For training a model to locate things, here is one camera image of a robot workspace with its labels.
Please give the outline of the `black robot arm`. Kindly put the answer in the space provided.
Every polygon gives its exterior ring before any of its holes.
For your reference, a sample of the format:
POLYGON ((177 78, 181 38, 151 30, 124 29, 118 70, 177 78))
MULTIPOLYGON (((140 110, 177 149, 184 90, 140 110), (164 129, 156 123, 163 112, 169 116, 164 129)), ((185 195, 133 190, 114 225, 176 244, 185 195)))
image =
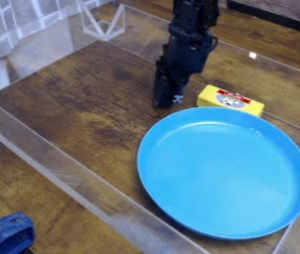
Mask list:
POLYGON ((191 76, 201 73, 219 45, 211 27, 220 16, 219 0, 175 0, 169 42, 156 62, 153 106, 171 108, 184 100, 191 76))

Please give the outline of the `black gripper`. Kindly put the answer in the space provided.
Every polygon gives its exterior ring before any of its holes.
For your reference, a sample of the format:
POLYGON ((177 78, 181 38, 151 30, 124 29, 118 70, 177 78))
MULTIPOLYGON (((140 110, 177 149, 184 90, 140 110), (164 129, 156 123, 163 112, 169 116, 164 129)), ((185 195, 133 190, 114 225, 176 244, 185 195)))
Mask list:
POLYGON ((219 38, 209 29, 189 33, 169 25, 169 43, 164 47, 164 59, 156 62, 153 106, 171 108, 184 100, 183 87, 193 74, 201 73, 209 54, 219 45, 219 38))

